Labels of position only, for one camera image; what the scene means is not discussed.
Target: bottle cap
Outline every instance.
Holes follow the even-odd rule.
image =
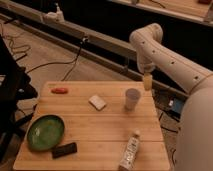
[[[133,136],[136,137],[136,138],[140,137],[140,131],[139,130],[135,130],[133,132]]]

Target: red marker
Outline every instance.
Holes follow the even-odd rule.
[[[51,92],[54,94],[67,94],[68,89],[63,87],[53,88],[51,89]]]

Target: plastic bottle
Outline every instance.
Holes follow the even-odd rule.
[[[139,150],[140,145],[140,132],[135,131],[132,137],[129,139],[127,143],[126,150],[124,152],[124,156],[119,163],[120,171],[130,171],[133,167],[133,163],[136,157],[136,153]]]
[[[59,22],[64,22],[64,14],[63,14],[63,11],[61,11],[61,9],[60,9],[58,3],[55,3],[55,5],[56,5],[56,9],[57,9],[57,11],[56,11],[57,20],[58,20]]]

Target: black cable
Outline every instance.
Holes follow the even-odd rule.
[[[159,117],[159,121],[161,120],[163,114],[164,114],[164,111],[161,112],[160,117]]]
[[[65,74],[64,78],[61,80],[61,81],[65,81],[67,79],[67,77],[69,76],[69,74],[73,71],[73,69],[75,68],[76,64],[77,64],[77,60],[78,60],[78,57],[81,53],[81,49],[82,49],[82,45],[83,45],[83,42],[81,42],[81,46],[79,47],[78,49],[78,53],[76,55],[76,59],[75,59],[75,63],[73,65],[73,67]]]
[[[81,49],[82,49],[82,45],[83,45],[84,43],[86,43],[86,41],[83,41],[83,40],[82,40],[82,41],[80,42],[80,47],[79,47],[78,53],[77,53],[76,57],[75,57],[72,61],[70,61],[70,62],[48,62],[48,63],[41,64],[41,65],[36,66],[35,68],[30,69],[29,71],[26,72],[26,74],[29,74],[30,72],[32,72],[32,71],[34,71],[34,70],[36,70],[36,69],[38,69],[38,68],[41,68],[41,67],[44,67],[44,66],[48,66],[48,65],[55,65],[55,64],[56,64],[56,65],[60,65],[60,64],[69,65],[69,64],[73,64],[73,63],[74,63],[74,67],[75,67],[76,62],[77,62],[77,60],[78,60],[78,57],[79,57],[79,55],[80,55]],[[74,69],[74,68],[71,68],[62,80],[66,79],[67,75],[68,75],[73,69]]]
[[[162,129],[166,130],[166,131],[169,131],[169,132],[172,132],[172,133],[178,133],[178,131],[175,131],[175,130],[172,130],[172,129],[169,129],[169,128],[166,128],[164,126],[161,126]]]
[[[172,163],[173,163],[173,165],[175,165],[175,159],[174,159],[174,154],[175,154],[175,152],[176,152],[176,149],[174,149],[173,151],[172,151]]]
[[[170,117],[171,119],[175,120],[176,122],[180,122],[179,119],[175,118],[175,117],[172,116],[170,113],[167,113],[166,111],[164,111],[164,113],[165,113],[168,117]]]
[[[155,4],[158,4],[158,5],[160,5],[162,8],[166,8],[166,6],[164,6],[163,4],[161,4],[160,2],[157,2],[157,1],[155,1],[155,0],[149,0],[150,2],[153,2],[153,3],[155,3]]]
[[[27,116],[27,114],[22,110],[22,109],[20,109],[20,108],[17,108],[17,110],[18,111],[20,111],[21,113],[23,113],[24,114],[24,116]]]
[[[27,52],[31,49],[31,46],[26,44],[26,45],[21,45],[21,46],[15,46],[15,41],[14,39],[17,39],[19,37],[21,37],[22,34],[24,34],[24,32],[20,33],[18,36],[10,36],[10,35],[5,35],[4,34],[4,28],[2,23],[1,24],[1,35],[2,38],[5,40],[8,40],[8,46],[10,48],[11,51],[11,55],[16,58],[16,55],[20,55],[20,57],[17,57],[16,61],[23,59],[24,57],[27,56]]]

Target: wooden table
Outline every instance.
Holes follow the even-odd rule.
[[[162,8],[161,5],[159,5],[162,4],[167,10],[180,12],[183,14],[190,14],[201,18],[204,18],[206,16],[210,6],[208,4],[198,3],[198,0],[153,0],[153,1],[140,0],[140,3],[159,8]]]
[[[52,94],[51,89],[55,87],[66,87],[69,93]],[[126,111],[124,93],[132,87],[141,91],[142,98],[134,111]],[[88,103],[94,94],[107,102],[102,111]],[[141,132],[141,145],[133,170],[168,171],[170,168],[154,101],[151,92],[144,91],[142,82],[47,82],[32,122],[46,114],[63,119],[65,133],[60,145],[76,142],[78,152],[52,159],[49,151],[29,151],[25,139],[14,170],[116,171],[127,141],[137,129]]]

